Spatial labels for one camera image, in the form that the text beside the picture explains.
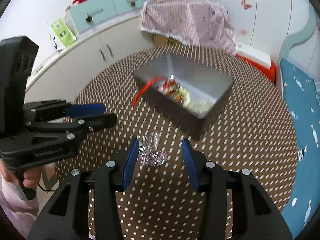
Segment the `person's left hand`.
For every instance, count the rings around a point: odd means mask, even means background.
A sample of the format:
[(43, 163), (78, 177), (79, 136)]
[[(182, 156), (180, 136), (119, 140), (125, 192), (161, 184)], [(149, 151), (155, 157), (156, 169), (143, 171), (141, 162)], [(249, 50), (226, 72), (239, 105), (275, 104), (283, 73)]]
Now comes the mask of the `person's left hand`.
[(20, 186), (20, 182), (22, 182), (26, 188), (33, 188), (40, 182), (41, 168), (34, 167), (26, 170), (23, 174), (23, 179), (20, 180), (6, 167), (5, 163), (1, 159), (1, 176), (5, 181), (14, 183), (16, 186)]

